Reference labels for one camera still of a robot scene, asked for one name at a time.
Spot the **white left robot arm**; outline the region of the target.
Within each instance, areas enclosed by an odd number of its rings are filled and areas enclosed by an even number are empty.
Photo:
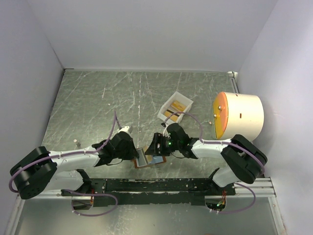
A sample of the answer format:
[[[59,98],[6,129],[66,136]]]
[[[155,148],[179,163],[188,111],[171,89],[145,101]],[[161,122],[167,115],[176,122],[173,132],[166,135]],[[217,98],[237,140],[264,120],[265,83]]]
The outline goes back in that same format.
[[[133,138],[125,131],[73,151],[48,151],[40,146],[11,168],[9,188],[24,200],[50,190],[86,195],[93,192],[87,168],[110,165],[114,159],[132,161],[138,157]]]

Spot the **brown leather card holder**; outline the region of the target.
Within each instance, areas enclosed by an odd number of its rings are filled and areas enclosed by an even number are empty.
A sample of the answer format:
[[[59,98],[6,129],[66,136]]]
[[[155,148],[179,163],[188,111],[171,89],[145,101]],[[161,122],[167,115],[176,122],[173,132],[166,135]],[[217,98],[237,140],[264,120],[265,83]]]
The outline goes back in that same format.
[[[138,153],[138,158],[135,158],[133,160],[134,167],[136,169],[166,163],[166,157],[164,156],[145,155],[145,150],[147,150],[147,148],[148,147],[145,146],[136,149]]]

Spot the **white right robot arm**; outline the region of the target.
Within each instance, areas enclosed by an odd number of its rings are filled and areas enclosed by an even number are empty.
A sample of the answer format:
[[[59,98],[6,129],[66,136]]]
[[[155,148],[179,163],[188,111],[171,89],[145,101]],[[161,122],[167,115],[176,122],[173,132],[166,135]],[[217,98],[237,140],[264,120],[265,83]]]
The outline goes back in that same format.
[[[266,155],[243,135],[224,141],[205,141],[189,137],[177,123],[165,126],[165,133],[154,133],[146,155],[170,156],[178,151],[185,158],[223,158],[226,166],[216,169],[207,183],[208,191],[217,195],[224,187],[242,181],[253,184],[265,171]]]

